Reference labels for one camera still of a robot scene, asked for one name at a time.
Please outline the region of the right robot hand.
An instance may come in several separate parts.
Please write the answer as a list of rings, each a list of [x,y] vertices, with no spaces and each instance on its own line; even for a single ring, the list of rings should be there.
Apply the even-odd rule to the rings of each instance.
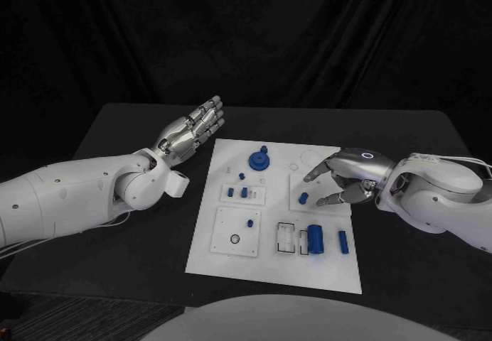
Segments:
[[[342,148],[333,153],[313,170],[306,174],[303,181],[314,181],[317,177],[330,173],[330,177],[342,191],[320,198],[316,206],[358,204],[374,199],[384,189],[395,162],[374,151],[361,148]]]

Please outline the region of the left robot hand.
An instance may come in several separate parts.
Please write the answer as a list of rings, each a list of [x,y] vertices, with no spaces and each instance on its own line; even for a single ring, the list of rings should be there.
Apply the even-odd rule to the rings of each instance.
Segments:
[[[170,168],[182,164],[196,153],[216,130],[225,123],[222,101],[213,96],[183,117],[179,117],[163,129],[153,152],[163,159]]]

